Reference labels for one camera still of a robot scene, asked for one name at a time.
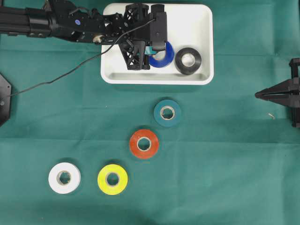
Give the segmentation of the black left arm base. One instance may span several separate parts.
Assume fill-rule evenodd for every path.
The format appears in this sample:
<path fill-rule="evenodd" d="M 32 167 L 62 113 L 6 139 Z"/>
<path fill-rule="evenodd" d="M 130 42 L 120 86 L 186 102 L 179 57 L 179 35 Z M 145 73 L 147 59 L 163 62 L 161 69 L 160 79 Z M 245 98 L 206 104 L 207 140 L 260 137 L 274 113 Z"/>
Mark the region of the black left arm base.
<path fill-rule="evenodd" d="M 2 126 L 10 118 L 10 94 L 11 84 L 0 75 L 0 125 Z"/>

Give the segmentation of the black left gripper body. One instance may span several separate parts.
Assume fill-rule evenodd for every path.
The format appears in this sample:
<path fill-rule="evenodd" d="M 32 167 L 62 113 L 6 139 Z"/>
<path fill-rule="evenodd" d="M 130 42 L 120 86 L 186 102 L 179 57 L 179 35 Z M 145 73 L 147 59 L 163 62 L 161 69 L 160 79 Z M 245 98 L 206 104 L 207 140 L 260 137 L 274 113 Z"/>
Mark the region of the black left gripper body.
<path fill-rule="evenodd" d="M 142 22 L 128 23 L 124 19 L 124 13 L 102 15 L 97 9 L 92 10 L 92 20 L 97 22 L 98 31 L 92 36 L 92 42 L 97 45 L 121 44 L 130 41 L 145 41 L 147 46 L 151 46 L 149 16 Z"/>

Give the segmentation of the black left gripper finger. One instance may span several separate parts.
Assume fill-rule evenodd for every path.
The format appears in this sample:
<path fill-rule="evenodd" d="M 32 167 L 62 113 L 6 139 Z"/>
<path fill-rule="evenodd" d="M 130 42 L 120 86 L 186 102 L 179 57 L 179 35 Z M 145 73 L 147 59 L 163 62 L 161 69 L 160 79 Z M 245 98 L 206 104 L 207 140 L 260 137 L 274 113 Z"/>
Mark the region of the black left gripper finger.
<path fill-rule="evenodd" d="M 145 55 L 145 41 L 130 41 L 119 44 L 128 70 L 150 70 L 149 57 Z"/>
<path fill-rule="evenodd" d="M 148 15 L 149 6 L 142 3 L 126 5 L 124 19 L 128 23 L 142 22 Z"/>

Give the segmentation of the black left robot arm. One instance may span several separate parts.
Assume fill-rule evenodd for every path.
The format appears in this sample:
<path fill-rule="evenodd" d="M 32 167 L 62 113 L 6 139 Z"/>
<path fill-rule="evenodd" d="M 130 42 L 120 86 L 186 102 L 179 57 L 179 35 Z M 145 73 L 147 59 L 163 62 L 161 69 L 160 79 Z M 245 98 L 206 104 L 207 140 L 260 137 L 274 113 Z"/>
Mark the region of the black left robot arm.
<path fill-rule="evenodd" d="M 59 38 L 69 42 L 118 45 L 129 70 L 148 70 L 146 47 L 151 44 L 145 4 L 126 6 L 124 14 L 102 15 L 68 0 L 47 0 L 41 9 L 0 7 L 0 32 L 9 36 Z"/>

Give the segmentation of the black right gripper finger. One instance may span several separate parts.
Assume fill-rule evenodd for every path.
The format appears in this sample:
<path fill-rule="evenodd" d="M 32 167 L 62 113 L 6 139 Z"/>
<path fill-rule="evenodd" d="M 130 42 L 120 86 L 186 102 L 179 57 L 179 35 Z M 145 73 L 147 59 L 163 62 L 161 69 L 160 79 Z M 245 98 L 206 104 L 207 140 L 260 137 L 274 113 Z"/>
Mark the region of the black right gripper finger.
<path fill-rule="evenodd" d="M 283 94 L 290 91 L 291 80 L 287 79 L 283 82 L 280 82 L 272 87 L 265 88 L 261 91 L 255 93 L 255 95 L 273 95 L 273 94 Z"/>
<path fill-rule="evenodd" d="M 289 95 L 255 95 L 256 98 L 283 106 L 291 106 Z"/>

